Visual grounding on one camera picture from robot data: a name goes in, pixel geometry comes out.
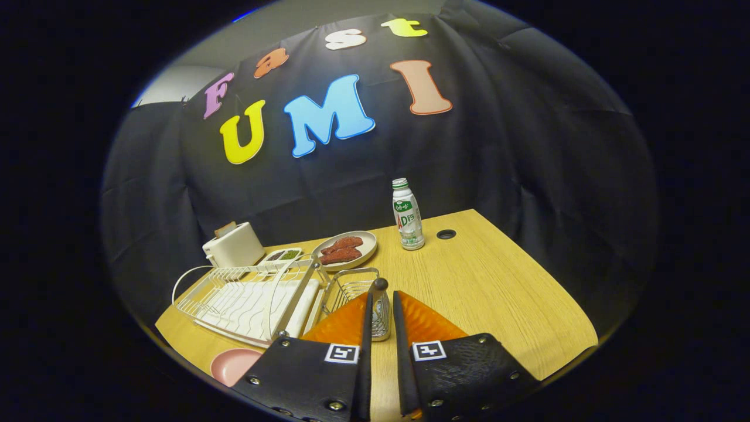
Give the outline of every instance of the pink plate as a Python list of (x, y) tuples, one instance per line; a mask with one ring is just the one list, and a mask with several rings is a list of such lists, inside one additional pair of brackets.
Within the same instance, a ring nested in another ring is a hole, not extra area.
[(214, 357), (211, 362), (211, 376), (227, 387), (237, 384), (240, 378), (253, 366), (262, 353), (249, 348), (232, 348)]

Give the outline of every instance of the white bottle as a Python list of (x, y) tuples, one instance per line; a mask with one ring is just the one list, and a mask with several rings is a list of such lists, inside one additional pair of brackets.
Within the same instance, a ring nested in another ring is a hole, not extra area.
[(401, 246), (407, 250), (419, 249), (425, 244), (422, 234), (422, 216), (419, 215), (417, 200), (409, 189), (406, 178), (395, 179), (393, 186), (393, 215), (401, 234)]

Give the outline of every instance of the toaster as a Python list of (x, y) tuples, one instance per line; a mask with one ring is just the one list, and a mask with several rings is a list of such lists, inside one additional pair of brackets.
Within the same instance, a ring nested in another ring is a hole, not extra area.
[(249, 267), (266, 253), (248, 222), (209, 240), (203, 245), (203, 251), (205, 258), (217, 268)]

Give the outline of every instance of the table surface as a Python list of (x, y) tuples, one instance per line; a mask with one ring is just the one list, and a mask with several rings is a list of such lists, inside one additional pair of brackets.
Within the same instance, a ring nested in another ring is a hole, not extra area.
[[(438, 239), (437, 232), (443, 229), (455, 230), (456, 236)], [(415, 251), (401, 248), (395, 225), (371, 231), (378, 239), (377, 250), (361, 267), (379, 270), (388, 280), (391, 299), (394, 290), (404, 291), (469, 335), (492, 334), (539, 380), (598, 344), (591, 321), (565, 289), (475, 210), (425, 219), (422, 230), (426, 242)], [(301, 247), (309, 253), (324, 240), (270, 246), (265, 251)], [(164, 311), (156, 327), (182, 357), (209, 375), (211, 361), (222, 351), (264, 350), (196, 325), (174, 305)], [(395, 368), (391, 318), (391, 337), (373, 342), (372, 347), (374, 421), (402, 421)]]

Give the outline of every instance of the letter m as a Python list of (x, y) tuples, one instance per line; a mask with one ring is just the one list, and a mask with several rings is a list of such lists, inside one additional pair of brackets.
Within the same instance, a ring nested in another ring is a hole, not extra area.
[(308, 137), (307, 129), (310, 129), (323, 145), (328, 144), (334, 117), (338, 121), (338, 139), (355, 137), (373, 130), (375, 121), (365, 115), (362, 103), (359, 102), (357, 80), (359, 76), (352, 74), (331, 82), (322, 107), (306, 95), (291, 100), (284, 107), (284, 112), (292, 119), (292, 155), (295, 158), (315, 150), (315, 141)]

